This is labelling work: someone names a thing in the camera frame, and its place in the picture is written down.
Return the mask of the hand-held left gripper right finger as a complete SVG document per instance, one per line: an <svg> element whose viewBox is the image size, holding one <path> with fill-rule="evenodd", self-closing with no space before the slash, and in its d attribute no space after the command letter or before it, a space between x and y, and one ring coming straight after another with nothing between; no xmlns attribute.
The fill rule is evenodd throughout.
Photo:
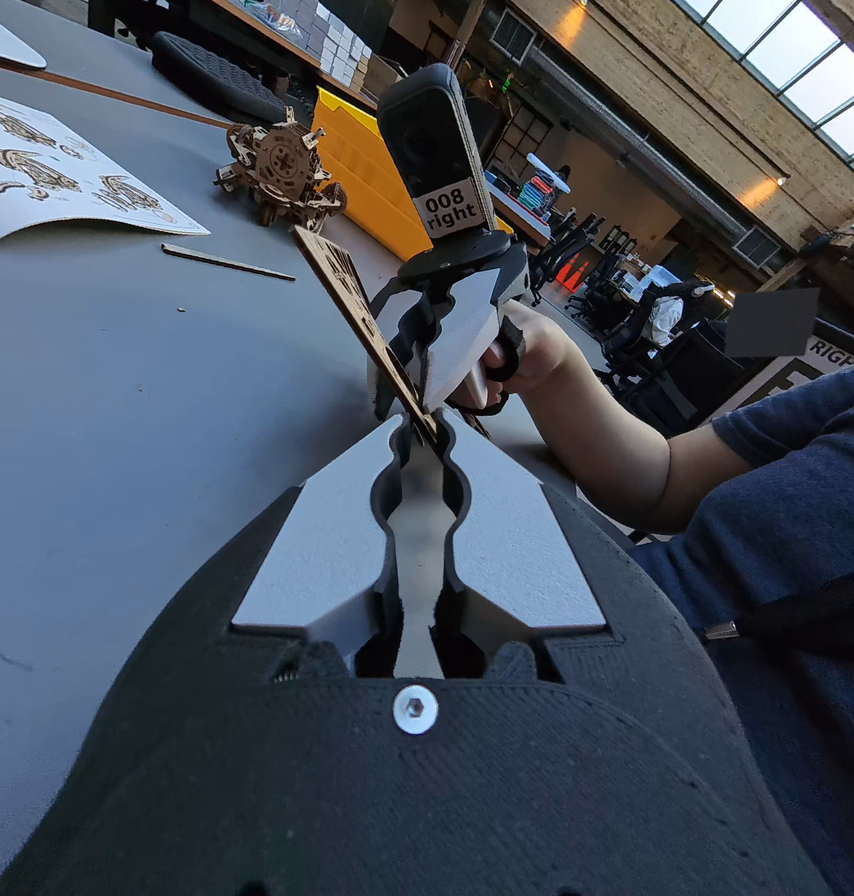
<svg viewBox="0 0 854 896"><path fill-rule="evenodd" d="M446 678L491 677L509 643L525 645L539 678L562 678L548 639L607 624L540 480L454 412L437 413L444 541L434 647Z"/></svg>

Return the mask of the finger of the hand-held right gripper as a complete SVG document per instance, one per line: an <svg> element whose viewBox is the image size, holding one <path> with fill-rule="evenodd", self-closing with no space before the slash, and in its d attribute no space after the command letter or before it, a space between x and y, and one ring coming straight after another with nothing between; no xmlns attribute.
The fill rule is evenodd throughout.
<svg viewBox="0 0 854 896"><path fill-rule="evenodd" d="M376 326L402 364L422 404L428 348L441 329L439 313L428 293L388 283L371 302Z"/></svg>
<svg viewBox="0 0 854 896"><path fill-rule="evenodd" d="M453 306L439 321L437 337L424 356L421 406L437 410L459 385L465 385L476 409L487 406L488 387L480 359L500 330L491 297L500 271L478 272L450 288Z"/></svg>

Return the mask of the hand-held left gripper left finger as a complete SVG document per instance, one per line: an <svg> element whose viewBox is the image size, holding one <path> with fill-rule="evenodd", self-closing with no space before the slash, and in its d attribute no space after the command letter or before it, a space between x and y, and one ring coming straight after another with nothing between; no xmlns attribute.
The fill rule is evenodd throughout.
<svg viewBox="0 0 854 896"><path fill-rule="evenodd" d="M388 518L409 454L409 418L395 415L309 477L232 626L330 642L355 675L391 678L403 609Z"/></svg>

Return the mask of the wooden parts sheet with holes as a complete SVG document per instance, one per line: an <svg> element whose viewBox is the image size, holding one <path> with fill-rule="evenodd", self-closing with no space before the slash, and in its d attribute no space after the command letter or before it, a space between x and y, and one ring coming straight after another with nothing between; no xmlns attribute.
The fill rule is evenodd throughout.
<svg viewBox="0 0 854 896"><path fill-rule="evenodd" d="M325 287L376 368L376 407L381 408L386 404L384 400L386 393L389 393L390 399L398 399L403 410L408 414L411 426L419 440L438 452L441 444L438 412L452 399L457 389L462 387L466 390L468 399L468 403L465 405L466 413L473 416L487 407L476 409L466 386L459 385L437 410L432 413L424 411L418 402L409 375L376 326L371 302L367 299L352 256L340 245L302 228L294 229L293 236L305 260ZM483 264L475 264L474 259L478 253L474 249L458 249L456 254L458 257L455 260L448 253L431 260L430 252L422 253L421 256L405 264L405 268L408 269L407 275L396 277L390 283L402 283L405 288L419 288L422 292L428 293L432 305L439 313L439 320L441 320L453 306L454 301L450 295L450 288L455 282L478 272L492 269L500 271L499 267L488 268ZM498 308L500 330L502 330L499 283L500 273L493 290L491 303ZM500 330L493 342L499 337ZM486 380L490 381L495 374L485 367L481 359L480 362L485 370Z"/></svg>

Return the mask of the person's right forearm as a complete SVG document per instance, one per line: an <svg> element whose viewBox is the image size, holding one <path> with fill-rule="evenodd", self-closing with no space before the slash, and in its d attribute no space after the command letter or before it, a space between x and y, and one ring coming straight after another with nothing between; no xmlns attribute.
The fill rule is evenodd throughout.
<svg viewBox="0 0 854 896"><path fill-rule="evenodd" d="M638 530L684 532L714 488L751 469L710 426L665 439L622 408L582 357L565 361L522 400L589 501Z"/></svg>

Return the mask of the wooden mechanical model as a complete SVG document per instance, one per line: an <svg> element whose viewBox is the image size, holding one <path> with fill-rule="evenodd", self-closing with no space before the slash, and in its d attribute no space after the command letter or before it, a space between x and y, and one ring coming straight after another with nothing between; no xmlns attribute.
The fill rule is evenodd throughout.
<svg viewBox="0 0 854 896"><path fill-rule="evenodd" d="M214 183L226 193L247 189L263 226L286 217L291 225L319 233L327 216L346 211L348 197L322 168L317 147L324 129L310 132L291 107L285 113L285 122L268 129L230 126L226 138L234 162L216 171Z"/></svg>

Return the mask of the person's right hand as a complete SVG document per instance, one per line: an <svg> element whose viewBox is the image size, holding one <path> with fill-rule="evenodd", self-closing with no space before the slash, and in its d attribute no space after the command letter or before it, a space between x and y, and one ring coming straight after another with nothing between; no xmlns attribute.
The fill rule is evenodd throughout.
<svg viewBox="0 0 854 896"><path fill-rule="evenodd" d="M511 379L505 383L487 381L487 408L500 402L502 391L524 397L540 390L569 357L578 354L576 343L556 321L516 300L507 302L504 310L522 331L525 352Z"/></svg>

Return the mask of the yellow storage bin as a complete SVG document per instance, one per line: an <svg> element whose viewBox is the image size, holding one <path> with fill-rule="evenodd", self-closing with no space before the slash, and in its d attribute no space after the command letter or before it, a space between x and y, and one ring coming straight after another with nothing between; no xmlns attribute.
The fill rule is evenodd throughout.
<svg viewBox="0 0 854 896"><path fill-rule="evenodd" d="M376 118L319 87L313 124L323 168L347 194L346 215L402 261L431 248Z"/></svg>

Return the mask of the black office chair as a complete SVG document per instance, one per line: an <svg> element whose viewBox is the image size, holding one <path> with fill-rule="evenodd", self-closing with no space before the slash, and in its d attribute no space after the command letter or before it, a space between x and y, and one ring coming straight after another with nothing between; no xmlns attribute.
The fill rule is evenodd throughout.
<svg viewBox="0 0 854 896"><path fill-rule="evenodd" d="M532 308L542 301L542 286L554 280L561 268L575 254L585 249L598 235L605 217L589 214L577 221L576 209L571 208L567 217L551 230L551 241L533 256L530 262L530 289L533 293Z"/></svg>
<svg viewBox="0 0 854 896"><path fill-rule="evenodd" d="M759 369L753 359L725 356L725 330L724 321L701 319L654 358L643 339L627 349L603 343L615 398L667 437L698 427Z"/></svg>

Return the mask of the stack of white boxes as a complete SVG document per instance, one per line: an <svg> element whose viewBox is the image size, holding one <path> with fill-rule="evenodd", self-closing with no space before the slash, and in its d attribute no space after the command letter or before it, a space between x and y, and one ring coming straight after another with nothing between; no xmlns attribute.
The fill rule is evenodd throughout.
<svg viewBox="0 0 854 896"><path fill-rule="evenodd" d="M299 1L292 14L299 34L292 41L319 62L320 70L360 92L371 60L371 48L321 2Z"/></svg>

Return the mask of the stack of colourful boxes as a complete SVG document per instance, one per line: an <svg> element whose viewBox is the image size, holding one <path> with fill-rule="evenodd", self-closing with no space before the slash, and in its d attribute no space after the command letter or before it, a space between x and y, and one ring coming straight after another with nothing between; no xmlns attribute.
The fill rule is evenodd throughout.
<svg viewBox="0 0 854 896"><path fill-rule="evenodd" d="M533 165L536 173L522 185L517 201L533 215L547 221L557 198L561 194L570 193L567 185L570 166L565 164L559 171L554 171L533 152L527 155L527 161Z"/></svg>

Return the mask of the tapered wooden stick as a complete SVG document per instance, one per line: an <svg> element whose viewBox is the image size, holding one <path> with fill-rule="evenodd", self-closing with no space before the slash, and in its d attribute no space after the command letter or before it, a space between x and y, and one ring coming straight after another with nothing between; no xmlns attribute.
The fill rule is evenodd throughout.
<svg viewBox="0 0 854 896"><path fill-rule="evenodd" d="M239 261L234 261L231 259L222 258L217 255L213 255L206 252L200 252L197 250L189 249L180 245L173 245L168 243L162 243L161 249L166 254L169 254L174 257L183 258L189 261L195 261L198 263L206 263L210 265L215 265L218 267L223 267L233 271L245 272L245 273L253 273L262 276L266 276L269 278L287 281L287 282L295 282L296 277L286 273L276 272L274 270L270 270L265 267L261 267L258 265L250 264L250 263L242 263Z"/></svg>

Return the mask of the office chair with white jacket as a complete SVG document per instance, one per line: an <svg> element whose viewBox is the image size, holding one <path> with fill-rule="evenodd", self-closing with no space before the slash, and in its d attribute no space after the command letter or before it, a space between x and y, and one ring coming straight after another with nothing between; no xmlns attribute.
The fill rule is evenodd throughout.
<svg viewBox="0 0 854 896"><path fill-rule="evenodd" d="M672 341L672 330L679 323L689 301L699 299L714 290L715 286L706 280L700 280L698 286L686 290L686 283L672 273L664 273L660 269L649 273L630 289L629 296L638 302L647 286L665 287L663 293L655 298L649 320L645 323L642 335L652 342L657 349L664 349Z"/></svg>

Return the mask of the black mesh chair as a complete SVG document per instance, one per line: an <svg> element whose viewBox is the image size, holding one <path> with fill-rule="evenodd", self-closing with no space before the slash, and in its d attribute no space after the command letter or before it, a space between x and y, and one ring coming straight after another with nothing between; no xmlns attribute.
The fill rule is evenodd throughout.
<svg viewBox="0 0 854 896"><path fill-rule="evenodd" d="M259 79L227 59L162 30L148 46L153 66L217 115L266 128L285 122L285 104Z"/></svg>

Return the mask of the person's navy shirt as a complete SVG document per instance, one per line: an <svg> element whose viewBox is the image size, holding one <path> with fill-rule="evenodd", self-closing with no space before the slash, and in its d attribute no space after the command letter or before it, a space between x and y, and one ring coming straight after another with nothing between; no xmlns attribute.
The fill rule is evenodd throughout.
<svg viewBox="0 0 854 896"><path fill-rule="evenodd" d="M696 629L801 599L807 626L707 651L795 835L832 890L854 894L854 612L812 608L854 584L854 365L712 428L751 470L633 557Z"/></svg>

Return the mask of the black white marker sign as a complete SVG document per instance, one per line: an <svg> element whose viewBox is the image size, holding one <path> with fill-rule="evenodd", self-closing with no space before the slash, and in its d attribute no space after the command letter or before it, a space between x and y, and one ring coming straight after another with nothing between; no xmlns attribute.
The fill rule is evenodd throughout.
<svg viewBox="0 0 854 896"><path fill-rule="evenodd" d="M705 422L854 365L854 336L843 330L828 329L824 323L816 324L816 327L802 355L777 357L766 364Z"/></svg>

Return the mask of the skylight window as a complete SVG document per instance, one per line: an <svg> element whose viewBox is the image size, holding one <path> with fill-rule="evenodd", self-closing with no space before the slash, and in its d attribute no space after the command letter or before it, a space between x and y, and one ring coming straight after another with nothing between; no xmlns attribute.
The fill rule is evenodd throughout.
<svg viewBox="0 0 854 896"><path fill-rule="evenodd" d="M854 1L677 1L854 170Z"/></svg>

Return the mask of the white instruction booklet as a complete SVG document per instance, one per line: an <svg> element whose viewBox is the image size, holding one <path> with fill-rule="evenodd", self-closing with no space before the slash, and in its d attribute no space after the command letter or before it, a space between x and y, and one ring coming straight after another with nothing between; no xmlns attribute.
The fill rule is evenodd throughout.
<svg viewBox="0 0 854 896"><path fill-rule="evenodd" d="M73 218L209 233L56 118L0 97L0 239Z"/></svg>

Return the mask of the silver laptop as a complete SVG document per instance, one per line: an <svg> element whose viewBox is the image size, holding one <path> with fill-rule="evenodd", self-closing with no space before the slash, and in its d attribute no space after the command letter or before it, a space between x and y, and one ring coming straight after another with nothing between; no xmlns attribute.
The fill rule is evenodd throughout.
<svg viewBox="0 0 854 896"><path fill-rule="evenodd" d="M35 71L44 70L47 67L47 61L42 55L1 23L0 60Z"/></svg>

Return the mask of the ceiling duct pipe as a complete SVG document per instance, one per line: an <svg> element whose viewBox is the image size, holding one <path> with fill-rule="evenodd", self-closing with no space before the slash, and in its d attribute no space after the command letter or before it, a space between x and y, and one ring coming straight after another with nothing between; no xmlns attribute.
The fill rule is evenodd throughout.
<svg viewBox="0 0 854 896"><path fill-rule="evenodd" d="M537 31L522 63L491 46L490 37L509 8ZM723 134L626 47L621 33L597 16L564 2L554 22L565 37L543 30L515 2L488 2L468 51L501 73L512 73L514 95L560 131L596 143L621 168L641 180L681 218L710 239L734 244L756 219L702 168L706 146L732 151Z"/></svg>

